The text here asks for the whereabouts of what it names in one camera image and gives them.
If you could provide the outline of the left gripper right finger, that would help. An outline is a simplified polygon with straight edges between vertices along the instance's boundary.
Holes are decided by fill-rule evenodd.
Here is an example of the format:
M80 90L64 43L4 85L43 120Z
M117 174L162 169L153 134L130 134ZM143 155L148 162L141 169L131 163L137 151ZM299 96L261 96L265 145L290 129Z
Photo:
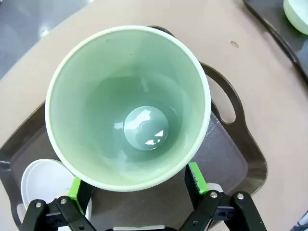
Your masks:
M185 185L193 212L181 231L206 231L214 221L224 221L230 231L265 231L266 227L249 193L235 192L228 196L218 191L218 184L206 183L196 162L185 168Z

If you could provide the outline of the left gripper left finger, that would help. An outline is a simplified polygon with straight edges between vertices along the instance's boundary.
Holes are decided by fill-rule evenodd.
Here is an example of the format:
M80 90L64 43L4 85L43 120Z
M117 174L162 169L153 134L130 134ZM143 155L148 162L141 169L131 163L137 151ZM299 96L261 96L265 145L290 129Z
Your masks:
M72 231L94 231L85 217L92 193L92 186L75 177L68 196L55 198L52 202L35 199L30 202L24 217L23 231L56 231L68 226Z

